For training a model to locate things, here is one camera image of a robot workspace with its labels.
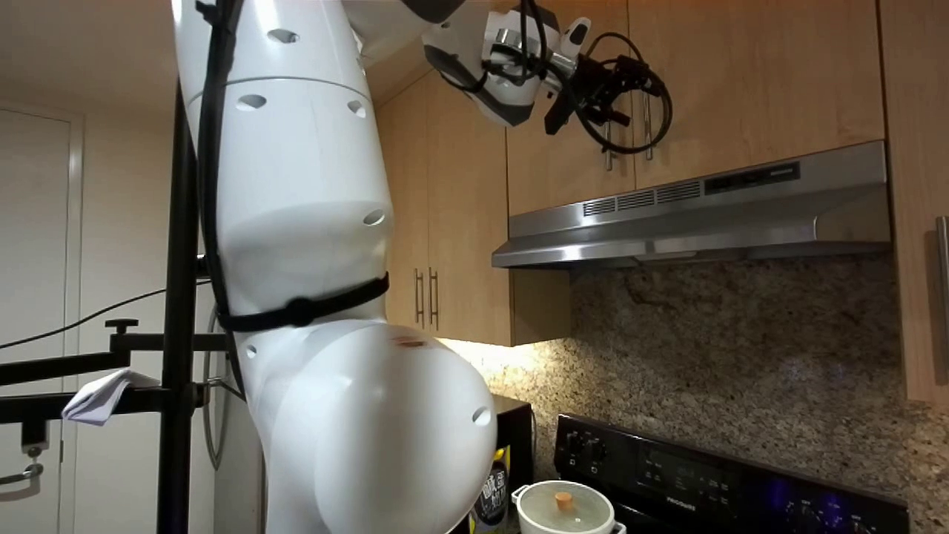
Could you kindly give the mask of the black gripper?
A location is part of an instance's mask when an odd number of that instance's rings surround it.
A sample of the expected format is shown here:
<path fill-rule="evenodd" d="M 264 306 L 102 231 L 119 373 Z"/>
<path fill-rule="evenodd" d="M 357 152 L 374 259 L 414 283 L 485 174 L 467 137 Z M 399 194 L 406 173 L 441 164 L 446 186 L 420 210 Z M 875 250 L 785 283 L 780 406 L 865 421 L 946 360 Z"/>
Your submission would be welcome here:
<path fill-rule="evenodd" d="M 578 116 L 592 128 L 608 121 L 627 124 L 627 116 L 613 106 L 613 100 L 630 90 L 627 72 L 617 60 L 564 60 L 552 53 L 546 75 L 556 90 L 556 97 L 541 118 L 547 133 L 556 133 L 570 116 Z"/>

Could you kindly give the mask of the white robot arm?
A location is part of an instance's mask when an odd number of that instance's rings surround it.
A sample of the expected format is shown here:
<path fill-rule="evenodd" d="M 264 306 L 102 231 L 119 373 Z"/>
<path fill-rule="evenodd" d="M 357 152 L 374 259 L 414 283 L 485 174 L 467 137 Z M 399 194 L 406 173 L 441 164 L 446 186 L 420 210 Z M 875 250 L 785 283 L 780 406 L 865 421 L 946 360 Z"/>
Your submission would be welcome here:
<path fill-rule="evenodd" d="M 478 111 L 572 96 L 583 22 L 485 0 L 169 0 L 200 170 L 203 259 L 266 474 L 266 534 L 449 534 L 494 455 L 494 400 L 381 318 L 393 205 L 366 66 L 417 36 Z"/>

